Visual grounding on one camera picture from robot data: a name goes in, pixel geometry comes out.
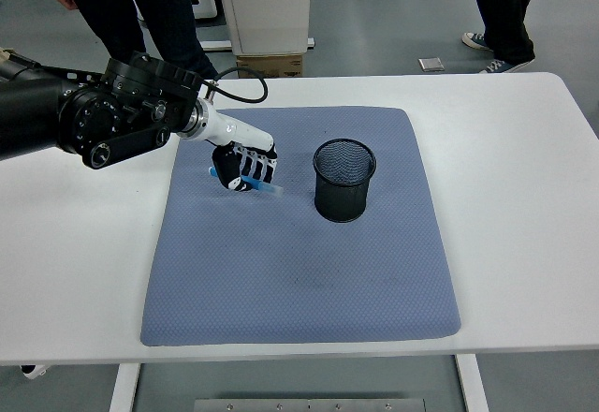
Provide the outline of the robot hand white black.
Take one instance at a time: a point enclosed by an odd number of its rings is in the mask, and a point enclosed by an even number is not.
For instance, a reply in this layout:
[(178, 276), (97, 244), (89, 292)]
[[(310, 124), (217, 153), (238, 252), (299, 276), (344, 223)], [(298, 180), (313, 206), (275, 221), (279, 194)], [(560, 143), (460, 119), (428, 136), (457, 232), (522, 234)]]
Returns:
[(238, 192), (251, 190), (253, 186), (243, 176), (272, 181), (278, 155), (269, 133), (207, 106), (207, 124), (200, 137), (214, 145), (212, 163), (223, 187)]

